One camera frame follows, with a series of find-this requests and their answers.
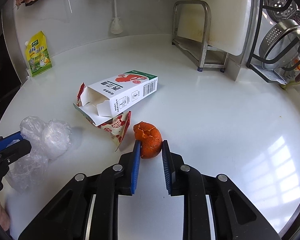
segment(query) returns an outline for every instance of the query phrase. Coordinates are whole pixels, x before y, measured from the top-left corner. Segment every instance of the cutting board stand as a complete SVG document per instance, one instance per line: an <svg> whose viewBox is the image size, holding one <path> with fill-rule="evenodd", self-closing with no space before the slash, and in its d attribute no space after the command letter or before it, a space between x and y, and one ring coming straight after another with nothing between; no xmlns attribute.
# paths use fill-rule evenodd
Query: cutting board stand
<svg viewBox="0 0 300 240"><path fill-rule="evenodd" d="M177 36L177 12L180 4L201 4L203 6L204 26L202 42ZM192 62L194 62L199 72L202 72L203 69L220 69L221 72L224 72L224 65L228 53L208 45L210 24L211 11L209 5L205 1L188 0L176 2L173 8L172 45L177 46Z"/></svg>

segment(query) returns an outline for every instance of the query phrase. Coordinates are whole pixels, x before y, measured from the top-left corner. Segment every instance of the metal bolt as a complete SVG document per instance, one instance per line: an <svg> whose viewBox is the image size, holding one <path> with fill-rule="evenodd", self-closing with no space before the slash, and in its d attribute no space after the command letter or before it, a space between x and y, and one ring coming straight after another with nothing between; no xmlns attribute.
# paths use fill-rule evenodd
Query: metal bolt
<svg viewBox="0 0 300 240"><path fill-rule="evenodd" d="M82 180L84 180L84 174L78 173L78 174L74 177L74 179L75 179L76 181L82 181Z"/></svg>
<svg viewBox="0 0 300 240"><path fill-rule="evenodd" d="M123 169L122 165L116 164L112 167L114 171L121 171Z"/></svg>
<svg viewBox="0 0 300 240"><path fill-rule="evenodd" d="M181 169L182 171L189 171L189 170L190 170L190 167L189 167L188 165L182 165L182 166L180 167L180 169Z"/></svg>
<svg viewBox="0 0 300 240"><path fill-rule="evenodd" d="M218 176L218 180L225 182L225 181L228 180L228 177L226 175L224 175L224 174L220 174Z"/></svg>

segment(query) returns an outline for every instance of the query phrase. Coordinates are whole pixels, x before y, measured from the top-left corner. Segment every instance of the small label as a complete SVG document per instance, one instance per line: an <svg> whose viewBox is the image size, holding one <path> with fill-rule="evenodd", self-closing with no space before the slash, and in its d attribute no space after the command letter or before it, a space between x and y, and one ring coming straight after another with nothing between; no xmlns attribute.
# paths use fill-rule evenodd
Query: small label
<svg viewBox="0 0 300 240"><path fill-rule="evenodd" d="M117 109L117 112L119 112L119 104L118 104L118 100L115 100L115 109Z"/></svg>
<svg viewBox="0 0 300 240"><path fill-rule="evenodd" d="M34 41L34 42L31 43L31 46L34 47L34 46L38 45L38 43L39 43L39 41L36 40L36 41Z"/></svg>
<svg viewBox="0 0 300 240"><path fill-rule="evenodd" d="M139 91L138 91L138 90L132 92L132 93L131 93L132 101L137 100L137 99L138 99L138 96L139 96Z"/></svg>
<svg viewBox="0 0 300 240"><path fill-rule="evenodd" d="M119 99L119 108L124 108L127 105L127 97Z"/></svg>

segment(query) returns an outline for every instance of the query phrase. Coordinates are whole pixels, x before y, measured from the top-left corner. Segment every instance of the white countertop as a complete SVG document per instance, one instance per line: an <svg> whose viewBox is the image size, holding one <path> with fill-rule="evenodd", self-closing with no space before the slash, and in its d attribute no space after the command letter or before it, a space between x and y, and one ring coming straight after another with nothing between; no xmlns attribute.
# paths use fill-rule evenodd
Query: white countertop
<svg viewBox="0 0 300 240"><path fill-rule="evenodd" d="M199 73L169 35L122 37L82 45L52 58L53 68L30 78L0 122L0 136L19 130L29 115L69 122L71 149L50 163L40 188L18 195L7 185L11 235L22 230L77 173L101 173L133 148L133 125L154 124L172 152L202 174L224 173L279 232L300 203L300 113L278 86ZM87 85L129 70L159 77L158 90L132 106L120 147L73 107ZM119 240L182 239L183 197L170 197L161 155L141 160L138 187L119 197Z"/></svg>

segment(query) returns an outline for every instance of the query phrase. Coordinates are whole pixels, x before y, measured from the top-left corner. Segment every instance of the plastic bag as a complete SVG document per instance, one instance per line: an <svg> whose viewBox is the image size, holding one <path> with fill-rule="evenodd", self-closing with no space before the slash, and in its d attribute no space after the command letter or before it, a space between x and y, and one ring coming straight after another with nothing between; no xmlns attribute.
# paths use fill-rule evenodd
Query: plastic bag
<svg viewBox="0 0 300 240"><path fill-rule="evenodd" d="M42 151L34 147L28 155L9 165L5 178L12 188L23 193L28 188L41 184L45 179L48 160Z"/></svg>
<svg viewBox="0 0 300 240"><path fill-rule="evenodd" d="M37 116L29 116L21 122L20 133L31 143L31 152L9 165L6 179L23 193L45 179L49 159L55 160L66 152L71 144L71 127L63 121L53 119L45 123Z"/></svg>
<svg viewBox="0 0 300 240"><path fill-rule="evenodd" d="M55 160L70 146L71 128L66 122L56 119L46 124L42 131L41 145L47 157Z"/></svg>

